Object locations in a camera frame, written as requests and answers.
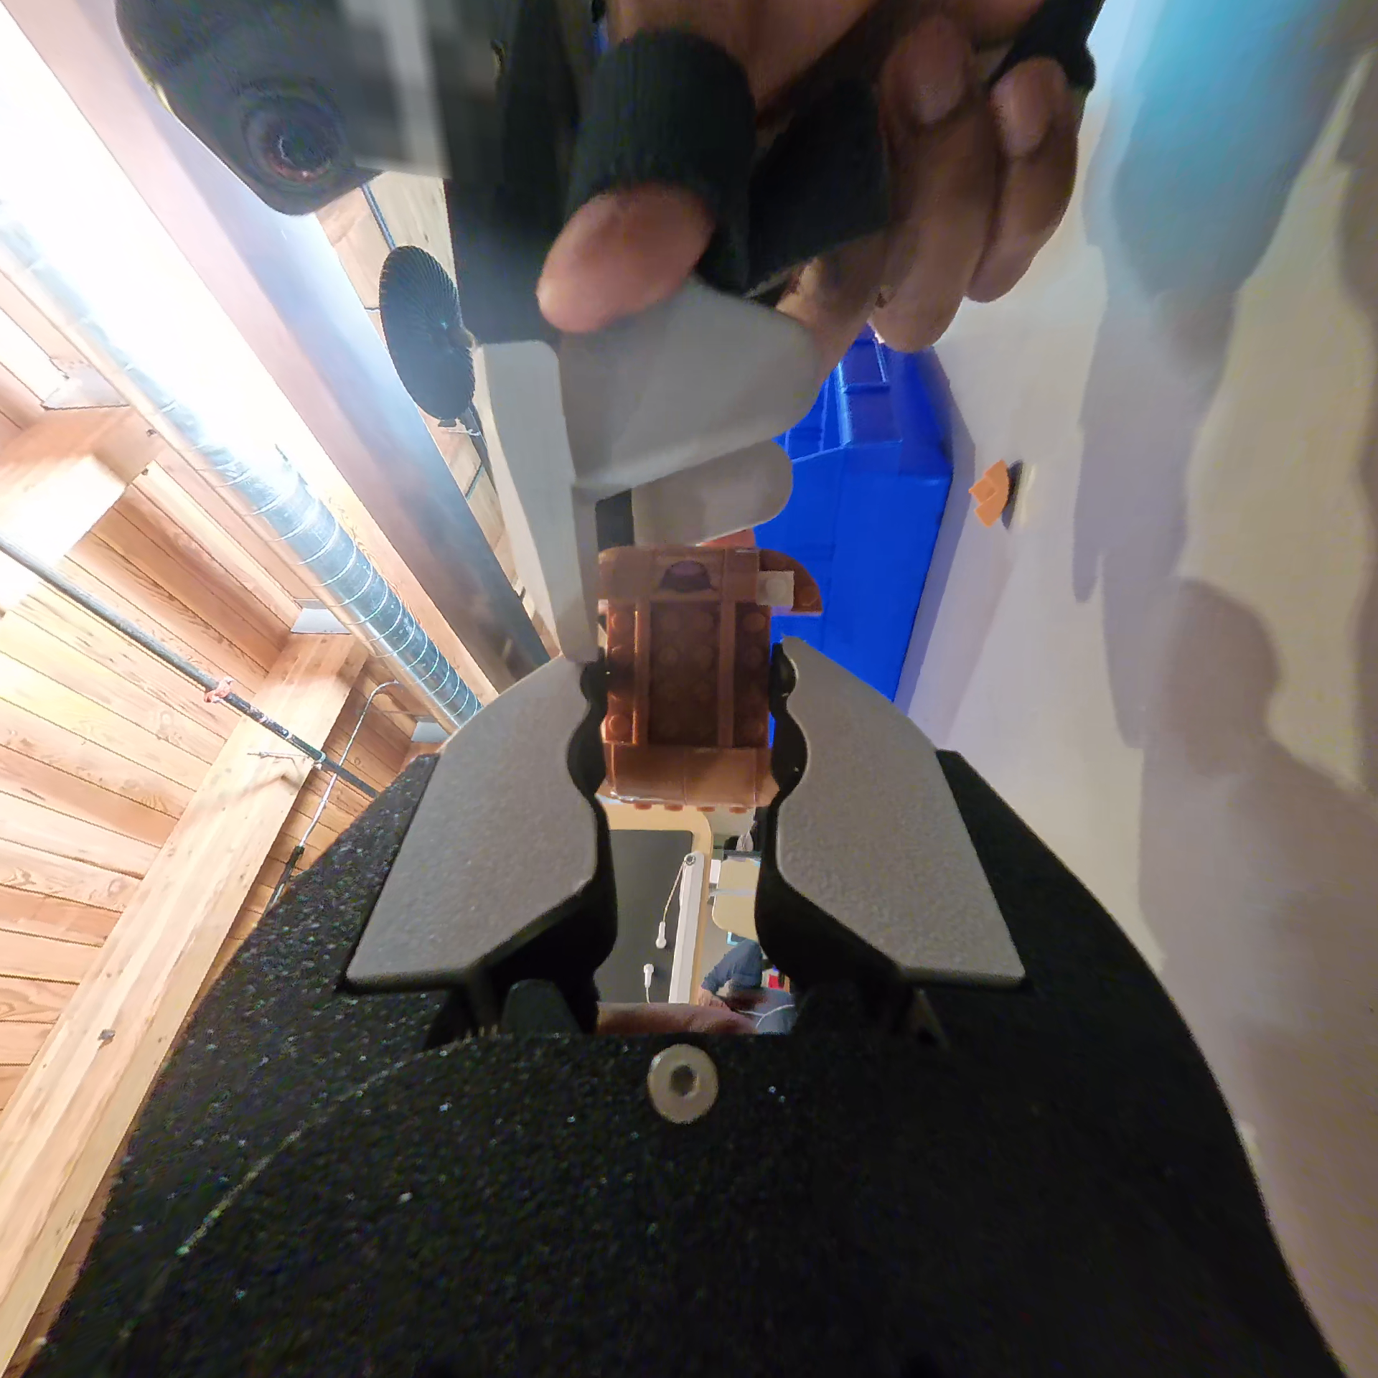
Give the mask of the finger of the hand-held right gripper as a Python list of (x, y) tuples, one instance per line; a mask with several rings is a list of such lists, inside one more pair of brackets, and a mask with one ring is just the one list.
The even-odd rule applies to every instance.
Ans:
[(517, 573), (570, 660), (596, 660), (597, 527), (570, 419), (609, 403), (602, 336), (484, 344), (484, 431)]
[(791, 488), (776, 437), (822, 380), (812, 334), (699, 281), (561, 340), (574, 500), (632, 493), (634, 539), (697, 544), (766, 523)]

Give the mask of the brown lego assembly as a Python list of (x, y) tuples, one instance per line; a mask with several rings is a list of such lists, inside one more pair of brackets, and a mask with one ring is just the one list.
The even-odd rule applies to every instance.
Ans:
[(775, 798), (771, 616), (819, 614), (816, 578), (755, 544), (624, 544), (597, 557), (607, 792), (745, 813)]

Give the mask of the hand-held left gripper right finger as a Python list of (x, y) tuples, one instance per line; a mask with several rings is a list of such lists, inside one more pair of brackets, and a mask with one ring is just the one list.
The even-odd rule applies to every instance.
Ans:
[(771, 711), (766, 954), (804, 987), (1019, 985), (1022, 959), (927, 734), (799, 637), (775, 647)]

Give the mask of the large blue plastic bin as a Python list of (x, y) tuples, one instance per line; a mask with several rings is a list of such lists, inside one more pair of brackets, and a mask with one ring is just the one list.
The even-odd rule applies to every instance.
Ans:
[(775, 614), (893, 698), (953, 482), (952, 427), (930, 352), (870, 329), (852, 342), (804, 418), (780, 436), (794, 465), (786, 506), (760, 546), (799, 559), (822, 613)]

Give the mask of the metal ceiling pipe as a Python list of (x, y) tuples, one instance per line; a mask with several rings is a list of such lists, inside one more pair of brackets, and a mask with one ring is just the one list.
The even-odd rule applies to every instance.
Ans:
[(230, 705), (233, 711), (238, 711), (241, 716), (250, 718), (266, 731), (279, 736), (292, 749), (302, 752), (312, 762), (312, 765), (325, 769), (340, 778), (348, 778), (355, 785), (363, 787), (363, 790), (369, 797), (374, 795), (374, 790), (369, 783), (360, 783), (360, 777), (355, 775), (350, 769), (346, 769), (346, 765), (343, 765), (340, 760), (332, 757), (325, 749), (307, 742), (302, 736), (296, 734), (292, 729), (284, 726), (278, 718), (269, 716), (261, 708), (258, 708), (253, 701), (250, 701), (250, 698), (233, 692), (232, 680), (225, 677), (215, 678), (209, 672), (202, 670), (196, 662), (151, 636), (145, 628), (140, 628), (130, 618), (110, 608), (95, 595), (74, 583), (56, 567), (38, 559), (28, 549), (17, 544), (8, 536), (2, 536), (2, 550), (8, 559), (20, 564), (27, 572), (38, 575), (50, 588), (59, 591), (63, 596), (86, 610), (89, 614), (94, 614), (99, 621), (125, 636), (130, 642), (146, 649), (161, 662), (177, 670), (184, 678), (191, 680), (192, 683), (197, 683), (202, 688), (202, 692), (210, 696), (210, 701)]

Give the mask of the silver ventilation duct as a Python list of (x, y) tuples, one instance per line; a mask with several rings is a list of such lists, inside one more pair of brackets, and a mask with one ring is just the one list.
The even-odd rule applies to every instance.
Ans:
[(184, 285), (156, 280), (145, 293), (141, 245), (130, 265), (102, 249), (89, 260), (69, 234), (12, 198), (4, 198), (2, 240), (4, 268), (25, 296), (112, 370), (146, 419), (304, 567), (320, 601), (450, 729), (471, 718), (479, 706), (473, 688), (255, 416), (261, 391)]

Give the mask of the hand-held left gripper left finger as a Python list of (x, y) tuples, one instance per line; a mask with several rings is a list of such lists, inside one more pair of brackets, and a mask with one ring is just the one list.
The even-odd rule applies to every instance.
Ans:
[(596, 997), (614, 947), (606, 708), (601, 659), (553, 659), (451, 736), (356, 941), (350, 988), (506, 997), (537, 977)]

